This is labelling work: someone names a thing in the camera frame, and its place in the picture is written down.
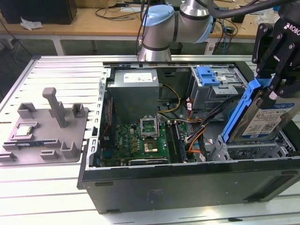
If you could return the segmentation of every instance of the metal workbench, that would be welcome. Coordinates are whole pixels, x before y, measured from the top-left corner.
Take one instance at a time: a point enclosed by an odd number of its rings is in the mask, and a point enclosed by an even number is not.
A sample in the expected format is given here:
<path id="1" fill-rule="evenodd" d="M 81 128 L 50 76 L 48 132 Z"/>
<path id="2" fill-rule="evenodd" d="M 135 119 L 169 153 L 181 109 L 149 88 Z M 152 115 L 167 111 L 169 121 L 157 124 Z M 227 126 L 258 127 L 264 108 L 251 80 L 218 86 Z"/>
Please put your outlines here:
<path id="1" fill-rule="evenodd" d="M 250 56 L 173 56 L 174 60 L 244 60 L 254 70 Z M 22 102 L 49 108 L 43 88 L 55 87 L 65 107 L 81 102 L 96 108 L 102 61 L 135 61 L 135 56 L 61 56 L 32 60 L 0 104 L 0 144 L 19 117 Z M 295 117 L 299 122 L 300 115 Z M 84 142 L 91 136 L 87 122 Z M 300 224 L 300 183 L 270 202 L 220 205 L 190 209 L 143 211 L 99 215 L 85 190 L 76 188 L 80 161 L 70 164 L 0 168 L 0 224 Z M 228 218 L 243 221 L 229 222 Z"/>

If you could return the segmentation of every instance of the yellow wire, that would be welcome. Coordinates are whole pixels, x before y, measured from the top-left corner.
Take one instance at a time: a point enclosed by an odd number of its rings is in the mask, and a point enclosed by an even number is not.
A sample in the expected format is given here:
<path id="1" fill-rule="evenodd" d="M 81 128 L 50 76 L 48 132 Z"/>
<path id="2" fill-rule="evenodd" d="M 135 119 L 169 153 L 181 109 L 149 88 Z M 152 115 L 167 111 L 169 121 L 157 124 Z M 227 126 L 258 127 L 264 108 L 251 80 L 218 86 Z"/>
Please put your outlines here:
<path id="1" fill-rule="evenodd" d="M 158 113 L 170 113 L 170 112 L 173 112 L 173 111 L 175 111 L 175 110 L 177 110 L 177 109 L 179 108 L 179 106 L 180 106 L 180 97 L 179 97 L 179 94 L 177 94 L 177 92 L 176 92 L 173 88 L 171 88 L 169 85 L 163 84 L 163 86 L 168 87 L 171 91 L 174 92 L 174 94 L 175 94 L 175 95 L 177 96 L 177 98 L 178 98 L 178 103 L 177 103 L 177 105 L 176 105 L 175 108 L 169 109 L 169 110 L 158 111 Z"/>

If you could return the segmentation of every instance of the wooden desk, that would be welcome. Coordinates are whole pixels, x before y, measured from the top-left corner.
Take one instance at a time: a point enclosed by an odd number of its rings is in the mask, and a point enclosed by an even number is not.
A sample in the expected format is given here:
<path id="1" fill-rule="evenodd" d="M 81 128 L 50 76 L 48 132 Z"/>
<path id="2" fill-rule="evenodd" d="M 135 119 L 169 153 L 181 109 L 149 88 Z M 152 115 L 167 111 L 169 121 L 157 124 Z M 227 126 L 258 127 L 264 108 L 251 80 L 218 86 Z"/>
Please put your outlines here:
<path id="1" fill-rule="evenodd" d="M 216 1 L 220 7 L 229 7 L 230 9 L 236 6 L 235 3 Z M 107 12 L 105 16 L 114 17 L 119 15 L 126 15 L 128 12 Z M 110 21 L 100 18 L 95 15 L 92 8 L 79 8 L 77 16 L 70 25 L 58 24 L 43 24 L 43 28 L 37 30 L 27 30 L 19 24 L 7 24 L 3 17 L 2 21 L 5 23 L 7 29 L 19 39 L 50 39 L 53 41 L 57 55 L 65 55 L 61 40 L 92 40 L 93 49 L 96 50 L 94 40 L 136 40 L 141 21 L 139 13 L 131 15 L 132 20 L 127 21 Z M 232 39 L 233 42 L 251 42 L 255 41 L 257 24 L 256 16 L 247 15 L 244 23 L 239 27 L 238 34 Z M 207 40 L 207 50 L 205 54 L 212 54 L 216 42 L 221 37 L 222 29 L 220 24 L 216 24 L 214 32 Z M 0 39 L 4 41 L 11 36 L 0 26 Z"/>

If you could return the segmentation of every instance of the expansion slot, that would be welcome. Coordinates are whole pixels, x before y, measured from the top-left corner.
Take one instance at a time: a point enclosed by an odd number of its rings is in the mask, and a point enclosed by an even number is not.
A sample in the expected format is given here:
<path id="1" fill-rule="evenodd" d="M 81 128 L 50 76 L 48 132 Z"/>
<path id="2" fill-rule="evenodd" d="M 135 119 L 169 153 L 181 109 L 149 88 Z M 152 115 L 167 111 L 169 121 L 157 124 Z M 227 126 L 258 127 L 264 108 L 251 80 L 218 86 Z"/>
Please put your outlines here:
<path id="1" fill-rule="evenodd" d="M 177 123 L 165 123 L 165 131 L 169 154 L 172 163 L 182 163 L 186 160 L 186 153 L 182 143 Z"/>

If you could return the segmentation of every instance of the floor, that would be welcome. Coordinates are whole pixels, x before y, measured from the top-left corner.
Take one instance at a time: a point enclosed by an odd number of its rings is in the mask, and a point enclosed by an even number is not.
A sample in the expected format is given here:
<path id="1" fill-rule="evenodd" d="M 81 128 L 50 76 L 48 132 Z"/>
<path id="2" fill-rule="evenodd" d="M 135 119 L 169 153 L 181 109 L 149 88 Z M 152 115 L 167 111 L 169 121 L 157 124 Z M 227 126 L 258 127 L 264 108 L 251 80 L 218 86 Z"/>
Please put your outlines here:
<path id="1" fill-rule="evenodd" d="M 90 41 L 64 40 L 62 44 L 67 55 L 134 55 L 134 41 L 97 41 L 96 52 L 93 52 Z M 32 55 L 56 55 L 56 51 L 51 40 L 24 40 L 22 44 Z M 183 44 L 181 54 L 199 55 L 204 54 L 206 43 Z M 250 55 L 254 44 L 233 43 L 227 54 L 229 55 Z M 222 54 L 222 50 L 216 50 L 215 54 Z M 10 90 L 18 76 L 23 71 L 31 57 L 19 48 L 19 43 L 14 43 L 14 49 L 0 50 L 0 101 Z"/>

